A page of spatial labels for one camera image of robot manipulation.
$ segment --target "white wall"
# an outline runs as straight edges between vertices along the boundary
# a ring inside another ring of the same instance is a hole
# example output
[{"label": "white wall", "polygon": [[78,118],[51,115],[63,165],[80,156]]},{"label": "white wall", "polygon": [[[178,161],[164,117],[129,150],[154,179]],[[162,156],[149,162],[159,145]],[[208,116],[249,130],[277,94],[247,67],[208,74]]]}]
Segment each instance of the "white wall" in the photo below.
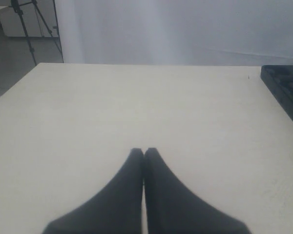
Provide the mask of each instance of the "white wall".
[{"label": "white wall", "polygon": [[293,0],[57,0],[65,62],[293,64]]}]

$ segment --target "tripod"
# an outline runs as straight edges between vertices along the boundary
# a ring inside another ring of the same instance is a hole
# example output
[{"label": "tripod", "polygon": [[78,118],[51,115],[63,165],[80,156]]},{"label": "tripod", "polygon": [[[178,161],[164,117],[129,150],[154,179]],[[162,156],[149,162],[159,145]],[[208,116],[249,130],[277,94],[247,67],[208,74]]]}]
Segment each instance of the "tripod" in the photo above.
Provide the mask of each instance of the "tripod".
[{"label": "tripod", "polygon": [[59,46],[59,45],[57,44],[57,42],[55,41],[55,37],[53,37],[53,35],[52,35],[52,31],[51,31],[50,28],[48,27],[48,24],[47,24],[47,22],[45,21],[43,15],[42,15],[42,13],[41,13],[41,11],[40,11],[38,5],[37,5],[37,0],[31,0],[31,1],[26,2],[26,3],[23,3],[23,4],[19,4],[19,0],[11,0],[11,7],[13,7],[15,13],[17,13],[17,14],[19,15],[19,17],[20,17],[21,25],[22,25],[22,27],[23,27],[23,30],[24,30],[24,33],[25,33],[25,37],[26,37],[26,40],[27,40],[27,44],[28,44],[28,47],[29,47],[29,51],[30,51],[30,53],[31,53],[31,56],[32,56],[32,58],[33,58],[33,61],[34,61],[35,66],[37,66],[37,61],[36,61],[36,57],[35,57],[35,54],[34,54],[35,49],[33,48],[32,44],[31,44],[31,41],[30,41],[30,38],[29,38],[29,35],[28,35],[28,31],[27,31],[27,28],[26,28],[26,25],[25,25],[25,22],[24,22],[24,19],[23,19],[23,14],[24,14],[24,13],[23,13],[23,11],[21,10],[21,6],[25,6],[25,5],[28,5],[28,4],[33,4],[33,5],[34,5],[35,10],[37,11],[37,13],[39,14],[40,18],[42,19],[42,21],[43,21],[43,23],[44,23],[44,25],[45,25],[45,27],[46,27],[48,33],[49,33],[50,36],[52,37],[52,39],[53,39],[53,41],[54,41],[54,43],[55,43],[55,45],[56,45],[58,51],[60,52],[60,54],[61,54],[62,57],[63,57],[62,49],[60,48],[61,45]]}]

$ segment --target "white curtain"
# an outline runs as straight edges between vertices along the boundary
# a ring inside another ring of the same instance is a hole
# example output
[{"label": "white curtain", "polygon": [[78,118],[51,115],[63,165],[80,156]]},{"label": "white curtain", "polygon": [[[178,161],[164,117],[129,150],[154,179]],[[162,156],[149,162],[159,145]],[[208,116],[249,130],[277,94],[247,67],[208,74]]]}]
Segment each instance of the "white curtain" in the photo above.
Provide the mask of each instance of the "white curtain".
[{"label": "white curtain", "polygon": [[57,0],[65,62],[293,64],[293,0]]}]

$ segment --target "white cabinet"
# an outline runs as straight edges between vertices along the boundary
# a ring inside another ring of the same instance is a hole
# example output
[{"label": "white cabinet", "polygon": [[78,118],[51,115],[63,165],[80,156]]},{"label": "white cabinet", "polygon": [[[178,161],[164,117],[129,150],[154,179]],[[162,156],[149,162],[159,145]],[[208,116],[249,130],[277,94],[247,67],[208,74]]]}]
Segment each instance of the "white cabinet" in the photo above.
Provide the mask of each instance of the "white cabinet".
[{"label": "white cabinet", "polygon": [[[19,0],[19,3],[29,2],[30,0]],[[54,37],[57,37],[55,13],[52,0],[37,0],[38,7],[47,22],[48,27],[52,30]],[[10,0],[0,0],[0,5],[11,5]],[[23,18],[30,37],[49,37],[49,33],[41,20],[38,13],[35,11],[33,4],[25,5],[21,7],[24,12]],[[4,33],[8,37],[24,37],[24,31],[21,25],[20,18],[12,9],[2,15],[0,15],[0,21]]]}]

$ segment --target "floor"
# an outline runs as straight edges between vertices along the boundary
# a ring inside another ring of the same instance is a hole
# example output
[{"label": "floor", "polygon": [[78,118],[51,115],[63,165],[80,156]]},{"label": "floor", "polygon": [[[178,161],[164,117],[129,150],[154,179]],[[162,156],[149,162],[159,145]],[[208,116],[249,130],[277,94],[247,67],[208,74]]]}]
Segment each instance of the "floor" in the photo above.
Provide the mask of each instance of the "floor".
[{"label": "floor", "polygon": [[[37,63],[63,62],[49,38],[31,40]],[[0,96],[35,67],[25,38],[8,38],[0,28]]]}]

